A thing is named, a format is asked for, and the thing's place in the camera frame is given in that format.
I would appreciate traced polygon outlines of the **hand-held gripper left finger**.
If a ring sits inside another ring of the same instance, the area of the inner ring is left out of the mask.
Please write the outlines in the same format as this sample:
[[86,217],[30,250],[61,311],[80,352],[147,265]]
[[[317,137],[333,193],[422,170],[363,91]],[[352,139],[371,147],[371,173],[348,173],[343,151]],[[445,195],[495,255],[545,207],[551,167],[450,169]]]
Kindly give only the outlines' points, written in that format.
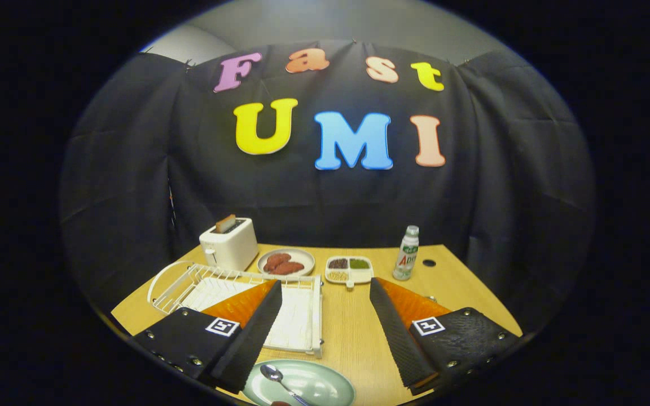
[[133,341],[176,372],[237,394],[250,375],[282,305],[273,279],[202,311],[182,307]]

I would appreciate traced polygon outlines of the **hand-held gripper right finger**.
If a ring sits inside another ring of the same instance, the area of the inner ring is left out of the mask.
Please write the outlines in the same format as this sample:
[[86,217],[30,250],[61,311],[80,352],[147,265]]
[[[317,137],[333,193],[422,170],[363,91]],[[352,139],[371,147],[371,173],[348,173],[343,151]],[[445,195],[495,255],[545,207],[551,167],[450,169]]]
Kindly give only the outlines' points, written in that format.
[[379,277],[370,301],[405,388],[413,395],[453,390],[487,372],[519,337],[472,307],[449,310]]

